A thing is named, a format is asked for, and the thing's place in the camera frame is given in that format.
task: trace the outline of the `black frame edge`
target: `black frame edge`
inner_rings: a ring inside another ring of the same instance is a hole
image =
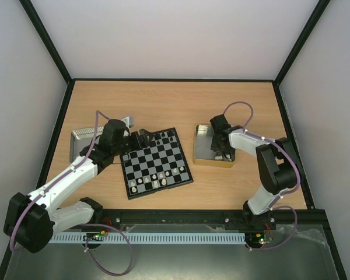
[[[62,77],[64,77],[65,82],[68,84],[72,80],[71,76],[68,70],[66,69],[66,66],[62,61],[56,47],[54,46],[51,37],[49,36],[46,28],[41,22],[41,19],[38,13],[36,12],[31,0],[19,0],[19,2],[22,4],[23,9],[25,10],[27,16],[29,17],[33,26],[35,27],[38,35],[40,36],[54,63],[56,64],[59,72],[61,73]]]
[[[338,277],[340,280],[347,280],[345,268],[344,268],[344,265],[342,264],[341,257],[338,253],[336,242],[334,241],[331,228],[324,230],[324,233],[325,233],[325,238],[327,239],[327,243],[331,250],[334,266],[336,267]]]
[[[275,79],[275,83],[277,85],[280,85],[281,82],[284,80],[286,74],[288,73],[289,69],[291,68],[292,64],[294,63],[295,59],[297,58],[298,54],[300,53],[303,45],[309,38],[311,32],[313,31],[315,25],[319,21],[320,17],[322,16],[323,12],[325,11],[328,4],[331,2],[331,0],[319,0],[317,5],[314,8],[314,11],[311,13],[309,19],[307,20],[304,28],[302,29],[302,32],[300,33],[296,43],[294,44],[292,50],[290,51],[288,57],[286,58],[283,66],[281,67],[279,74],[277,75]]]
[[[6,270],[8,269],[9,262],[12,257],[12,251],[9,248],[9,244],[5,250],[4,256],[2,257],[1,265],[0,265],[0,280],[4,280]]]
[[[43,163],[43,166],[41,168],[41,172],[39,175],[39,179],[38,179],[36,188],[40,188],[47,181],[48,172],[51,168],[54,152],[56,150],[58,138],[60,137],[59,135],[61,133],[61,128],[62,128],[62,125],[64,123],[66,112],[67,112],[67,109],[69,106],[71,94],[72,94],[72,91],[74,89],[74,84],[75,84],[75,81],[71,80],[71,83],[69,83],[67,88],[66,88],[64,99],[62,100],[62,103],[61,103],[61,108],[60,108],[58,116],[57,116],[57,120],[56,120],[54,129],[53,129],[51,141],[49,143],[48,150],[47,150],[47,153],[45,155],[46,157],[44,159],[44,163]]]
[[[276,100],[278,102],[278,107],[279,107],[280,115],[281,115],[282,122],[284,125],[284,129],[286,132],[286,136],[293,144],[293,147],[294,147],[294,150],[298,156],[298,159],[299,159],[300,163],[302,164],[301,157],[300,157],[299,151],[298,151],[296,138],[295,138],[294,133],[293,133],[291,122],[289,120],[288,112],[286,111],[285,103],[284,103],[284,100],[282,98],[280,88],[275,83],[273,83],[272,86],[274,87],[274,92],[275,92]],[[303,197],[305,198],[304,201],[306,203],[307,208],[314,209],[315,208],[314,199],[311,195],[309,182],[307,181],[305,171],[304,171],[304,176],[303,176],[302,181],[301,181],[301,188],[302,188],[302,193],[303,193]]]
[[[113,81],[113,82],[240,82],[240,83],[272,83],[265,79],[167,79],[167,78],[76,78],[76,81]]]

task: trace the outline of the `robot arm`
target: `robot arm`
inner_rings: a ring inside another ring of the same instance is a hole
[[[224,115],[217,115],[210,122],[215,133],[211,146],[213,151],[222,152],[232,160],[235,149],[240,149],[257,158],[262,185],[254,196],[245,202],[244,209],[253,215],[269,211],[278,197],[296,185],[296,174],[292,166],[275,146],[244,133],[241,126],[232,127]],[[302,175],[302,165],[290,140],[281,138],[272,141],[284,149]]]
[[[99,143],[88,155],[85,147],[75,161],[50,182],[28,195],[17,193],[8,206],[4,232],[11,236],[19,216],[25,208],[41,195],[20,224],[15,240],[32,253],[40,251],[53,235],[83,223],[101,220],[103,207],[90,198],[82,198],[76,204],[57,209],[75,190],[100,174],[113,163],[114,157],[149,146],[152,134],[144,129],[130,134],[133,118],[108,120]],[[49,192],[44,192],[54,184]]]

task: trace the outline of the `wooden tabletop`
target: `wooden tabletop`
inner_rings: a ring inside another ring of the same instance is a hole
[[[194,182],[128,200],[122,168],[115,164],[82,185],[62,206],[90,197],[104,208],[241,209],[260,185],[255,158],[237,150],[232,168],[199,166],[192,162],[196,125],[209,123],[236,100],[247,101],[254,107],[248,130],[270,138],[285,136],[271,83],[77,81],[47,181],[69,165],[71,131],[93,127],[95,112],[100,110],[110,118],[133,115],[133,131],[176,127]],[[226,116],[231,124],[243,125],[249,114],[247,106],[238,104]],[[100,118],[99,125],[105,122]],[[306,209],[301,190],[285,196],[277,205]]]

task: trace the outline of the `chessboard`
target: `chessboard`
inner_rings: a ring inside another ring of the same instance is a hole
[[[150,142],[121,156],[129,200],[193,182],[175,128],[154,132]]]

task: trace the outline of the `white wall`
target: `white wall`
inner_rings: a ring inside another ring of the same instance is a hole
[[[317,0],[33,0],[73,78],[274,79]]]
[[[36,186],[66,84],[17,0],[0,0],[0,263],[9,199]]]
[[[350,279],[350,1],[331,1],[281,92]]]

